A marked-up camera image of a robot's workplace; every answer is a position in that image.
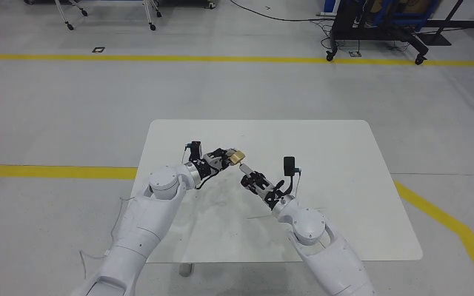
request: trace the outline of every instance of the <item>floor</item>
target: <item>floor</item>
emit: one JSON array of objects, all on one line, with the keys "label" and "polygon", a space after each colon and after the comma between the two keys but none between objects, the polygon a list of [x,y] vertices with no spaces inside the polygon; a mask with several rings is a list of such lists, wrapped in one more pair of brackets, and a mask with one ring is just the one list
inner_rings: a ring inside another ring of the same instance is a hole
[{"label": "floor", "polygon": [[[0,2],[0,55],[278,56],[325,58],[319,27],[269,20],[228,0],[214,10],[163,7],[151,32],[139,1]],[[314,18],[320,1],[239,0],[271,16]],[[433,61],[472,61],[474,31],[445,34]],[[349,59],[347,42],[335,59]],[[361,43],[368,60],[415,53]],[[364,119],[393,179],[474,228],[474,68],[403,65],[48,61],[0,59],[0,164],[137,167],[157,118]],[[67,295],[78,250],[100,255],[131,180],[0,178],[0,295]],[[366,262],[380,295],[474,295],[458,236],[404,201],[420,261]],[[92,272],[100,262],[87,260]],[[302,263],[147,264],[137,295],[323,295]]]}]

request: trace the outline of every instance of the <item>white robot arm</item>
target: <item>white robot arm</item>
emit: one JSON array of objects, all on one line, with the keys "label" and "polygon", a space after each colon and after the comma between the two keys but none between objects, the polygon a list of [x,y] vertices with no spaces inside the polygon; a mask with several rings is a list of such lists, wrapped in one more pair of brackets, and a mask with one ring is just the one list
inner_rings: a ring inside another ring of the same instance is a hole
[{"label": "white robot arm", "polygon": [[244,158],[235,149],[217,149],[201,158],[200,142],[187,145],[190,161],[154,172],[131,200],[118,238],[102,266],[88,277],[73,296],[133,296],[136,281],[150,253],[171,227],[187,190],[200,189],[210,178]]},{"label": "white robot arm", "polygon": [[[186,191],[200,189],[207,180],[228,166],[239,164],[245,157],[235,149],[217,149],[201,157],[199,142],[188,145],[189,162],[154,172],[132,199],[118,238],[102,266],[72,296],[135,295],[140,272],[170,229]],[[283,181],[273,186],[263,174],[244,164],[240,168],[245,174],[241,184],[262,198],[278,222],[291,224],[293,230],[287,233],[289,240],[327,294],[375,296],[364,265],[326,217],[317,210],[301,208],[289,194],[291,185],[282,192]],[[324,232],[330,236],[330,245],[322,252],[307,255],[304,247],[318,243]]]},{"label": "white robot arm", "polygon": [[[288,239],[328,295],[375,296],[364,264],[333,224],[319,211],[299,206],[295,197],[290,195],[295,172],[294,158],[293,167],[284,169],[285,175],[292,176],[292,184],[285,192],[280,190],[283,181],[273,186],[263,174],[251,170],[247,165],[242,164],[240,169],[245,174],[242,186],[260,196],[278,222],[291,225],[293,230],[287,230]],[[330,237],[329,246],[319,253],[307,254],[305,246],[318,243],[325,232]]]}]

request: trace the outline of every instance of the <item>wheel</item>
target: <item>wheel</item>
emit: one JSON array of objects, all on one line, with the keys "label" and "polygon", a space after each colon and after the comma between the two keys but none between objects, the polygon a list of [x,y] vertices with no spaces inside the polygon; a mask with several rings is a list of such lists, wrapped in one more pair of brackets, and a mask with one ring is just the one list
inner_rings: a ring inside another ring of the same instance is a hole
[{"label": "wheel", "polygon": [[420,53],[416,56],[415,64],[421,65],[423,64],[423,61],[426,60],[424,56],[422,56]]}]

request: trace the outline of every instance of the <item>yellow floor line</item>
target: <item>yellow floor line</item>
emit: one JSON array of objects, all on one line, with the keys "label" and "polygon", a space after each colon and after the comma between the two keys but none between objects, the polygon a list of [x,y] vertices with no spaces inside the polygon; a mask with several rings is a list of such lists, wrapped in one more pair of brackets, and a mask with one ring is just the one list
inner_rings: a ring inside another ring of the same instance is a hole
[{"label": "yellow floor line", "polygon": [[[80,179],[124,179],[133,180],[135,167],[108,166],[16,166],[0,165],[0,178],[80,178]],[[461,239],[467,254],[474,263],[474,234],[471,229],[434,204],[417,195],[397,181],[395,187],[401,198],[438,221]]]},{"label": "yellow floor line", "polygon": [[466,248],[471,261],[474,263],[474,233],[471,229],[399,182],[394,181],[394,183],[401,198],[456,233],[461,239],[464,248]]},{"label": "yellow floor line", "polygon": [[17,177],[134,180],[136,170],[136,167],[0,165],[0,178]]},{"label": "yellow floor line", "polygon": [[[37,60],[37,61],[184,61],[184,62],[239,62],[239,63],[287,63],[287,64],[329,64],[326,58],[298,58],[284,56],[206,56],[206,55],[24,55],[0,54],[0,60]],[[377,65],[413,65],[408,59],[382,58],[335,58],[332,64],[377,64]],[[431,61],[425,66],[474,67],[474,61]]]}]

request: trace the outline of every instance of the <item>white table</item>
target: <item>white table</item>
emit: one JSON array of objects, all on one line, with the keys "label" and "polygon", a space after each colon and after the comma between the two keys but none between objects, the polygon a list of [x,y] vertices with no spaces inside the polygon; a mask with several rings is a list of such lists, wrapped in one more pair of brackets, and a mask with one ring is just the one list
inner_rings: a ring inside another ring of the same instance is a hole
[{"label": "white table", "polygon": [[[284,178],[283,157],[295,156],[302,169],[300,204],[320,209],[362,260],[418,260],[423,255],[365,121],[156,120],[132,195],[151,172],[179,164],[191,141],[201,141],[203,153],[218,147],[242,150],[245,164],[274,184]],[[199,192],[189,191],[148,262],[300,261],[284,225],[260,197],[240,185],[242,176],[238,167],[230,167]]]}]

